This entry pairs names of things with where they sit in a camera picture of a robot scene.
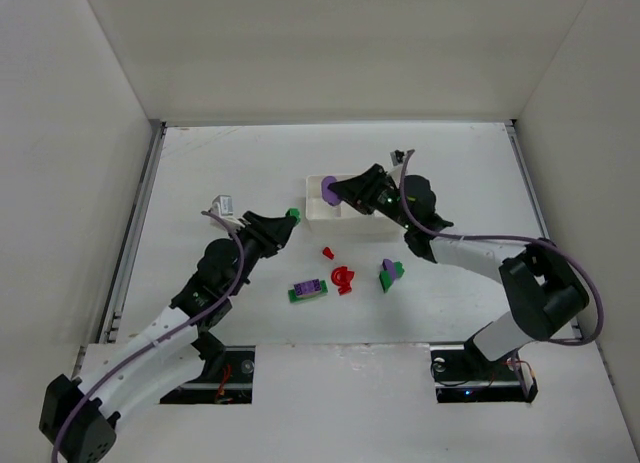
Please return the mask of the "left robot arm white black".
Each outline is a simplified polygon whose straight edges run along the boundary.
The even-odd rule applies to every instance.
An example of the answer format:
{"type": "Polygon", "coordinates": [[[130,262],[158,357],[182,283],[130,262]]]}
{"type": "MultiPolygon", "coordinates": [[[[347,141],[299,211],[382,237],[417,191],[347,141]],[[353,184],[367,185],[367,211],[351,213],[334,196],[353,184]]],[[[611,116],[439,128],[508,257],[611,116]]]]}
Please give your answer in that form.
{"type": "Polygon", "coordinates": [[[215,220],[226,237],[207,245],[185,286],[146,328],[94,371],[61,374],[47,385],[39,430],[52,445],[51,461],[100,461],[135,411],[222,363],[226,347],[212,328],[256,264],[287,245],[300,215],[291,208],[281,217],[248,211],[236,226],[215,220]]]}

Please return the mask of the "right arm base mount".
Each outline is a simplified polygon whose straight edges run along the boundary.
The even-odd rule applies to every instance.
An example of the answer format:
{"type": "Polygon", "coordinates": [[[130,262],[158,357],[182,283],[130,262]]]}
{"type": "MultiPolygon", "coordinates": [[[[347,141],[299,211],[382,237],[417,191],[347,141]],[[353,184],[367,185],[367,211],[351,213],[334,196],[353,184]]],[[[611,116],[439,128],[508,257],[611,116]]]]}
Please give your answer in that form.
{"type": "Polygon", "coordinates": [[[532,403],[539,386],[517,351],[495,362],[472,360],[462,345],[430,348],[436,400],[445,403],[532,403]]]}

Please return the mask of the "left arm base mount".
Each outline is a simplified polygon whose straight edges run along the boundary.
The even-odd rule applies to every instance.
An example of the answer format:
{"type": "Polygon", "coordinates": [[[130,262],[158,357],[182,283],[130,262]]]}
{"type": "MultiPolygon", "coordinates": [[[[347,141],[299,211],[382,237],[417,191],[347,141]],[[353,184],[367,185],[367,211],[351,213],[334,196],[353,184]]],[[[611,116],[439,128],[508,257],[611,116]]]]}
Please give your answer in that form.
{"type": "Polygon", "coordinates": [[[248,405],[253,399],[256,347],[227,346],[201,374],[160,399],[161,405],[248,405]]]}

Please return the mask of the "small green lego brick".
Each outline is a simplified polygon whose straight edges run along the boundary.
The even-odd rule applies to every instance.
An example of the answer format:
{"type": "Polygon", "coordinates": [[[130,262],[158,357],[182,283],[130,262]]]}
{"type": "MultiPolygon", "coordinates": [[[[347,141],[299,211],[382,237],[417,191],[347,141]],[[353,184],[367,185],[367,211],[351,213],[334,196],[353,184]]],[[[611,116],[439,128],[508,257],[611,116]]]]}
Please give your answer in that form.
{"type": "Polygon", "coordinates": [[[297,226],[301,221],[301,214],[298,208],[289,208],[286,212],[286,216],[295,220],[295,226],[297,226]]]}

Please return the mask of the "green purple lego assembly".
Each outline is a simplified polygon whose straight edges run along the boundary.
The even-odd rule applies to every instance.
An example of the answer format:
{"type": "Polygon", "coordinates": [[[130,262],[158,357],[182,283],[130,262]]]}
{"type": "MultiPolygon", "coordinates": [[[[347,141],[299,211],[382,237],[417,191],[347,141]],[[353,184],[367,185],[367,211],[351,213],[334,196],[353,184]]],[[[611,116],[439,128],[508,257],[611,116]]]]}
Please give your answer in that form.
{"type": "Polygon", "coordinates": [[[385,258],[381,263],[379,282],[384,293],[387,293],[393,284],[404,276],[405,269],[400,261],[392,261],[385,258]]]}

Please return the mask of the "green plate purple brick lego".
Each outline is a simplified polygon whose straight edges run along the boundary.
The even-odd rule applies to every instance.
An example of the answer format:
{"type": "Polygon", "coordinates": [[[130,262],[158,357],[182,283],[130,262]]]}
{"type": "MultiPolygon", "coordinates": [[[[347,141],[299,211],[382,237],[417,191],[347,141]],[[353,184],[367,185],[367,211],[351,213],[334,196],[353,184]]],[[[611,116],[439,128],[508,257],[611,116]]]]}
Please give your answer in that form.
{"type": "Polygon", "coordinates": [[[327,293],[328,288],[325,280],[311,279],[295,283],[288,290],[288,299],[290,303],[300,303],[324,296],[327,293]]]}

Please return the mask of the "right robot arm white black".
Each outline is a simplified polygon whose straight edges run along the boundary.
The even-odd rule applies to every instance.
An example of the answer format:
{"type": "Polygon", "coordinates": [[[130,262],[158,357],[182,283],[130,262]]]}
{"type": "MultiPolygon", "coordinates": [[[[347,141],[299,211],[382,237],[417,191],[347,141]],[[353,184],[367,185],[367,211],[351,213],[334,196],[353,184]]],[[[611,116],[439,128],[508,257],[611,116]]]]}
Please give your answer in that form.
{"type": "MultiPolygon", "coordinates": [[[[516,171],[507,177],[492,177],[478,172],[452,175],[432,170],[426,177],[437,197],[437,209],[446,219],[461,224],[463,234],[494,229],[532,235],[540,232],[526,185],[516,171]]],[[[494,357],[523,345],[543,347],[549,353],[568,353],[566,346],[544,345],[517,330],[498,273],[503,255],[484,261],[482,273],[477,273],[470,261],[463,266],[454,266],[448,259],[427,262],[406,249],[400,227],[380,214],[363,216],[346,204],[332,206],[323,199],[317,202],[329,220],[329,234],[335,239],[347,238],[357,246],[350,264],[353,269],[362,266],[370,254],[364,243],[378,240],[382,247],[373,251],[373,256],[399,259],[407,271],[405,282],[388,294],[378,287],[356,290],[351,299],[355,307],[341,317],[335,342],[463,342],[480,332],[480,347],[491,350],[494,357]]]]}

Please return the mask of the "purple lego brick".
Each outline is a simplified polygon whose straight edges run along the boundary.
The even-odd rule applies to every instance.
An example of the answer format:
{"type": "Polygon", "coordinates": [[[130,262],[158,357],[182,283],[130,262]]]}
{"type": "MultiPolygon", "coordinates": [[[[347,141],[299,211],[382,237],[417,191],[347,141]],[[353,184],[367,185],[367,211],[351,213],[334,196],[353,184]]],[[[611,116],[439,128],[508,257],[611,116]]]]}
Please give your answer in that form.
{"type": "Polygon", "coordinates": [[[335,176],[326,176],[321,180],[321,198],[332,207],[336,207],[341,203],[341,198],[330,189],[330,186],[336,182],[335,176]]]}

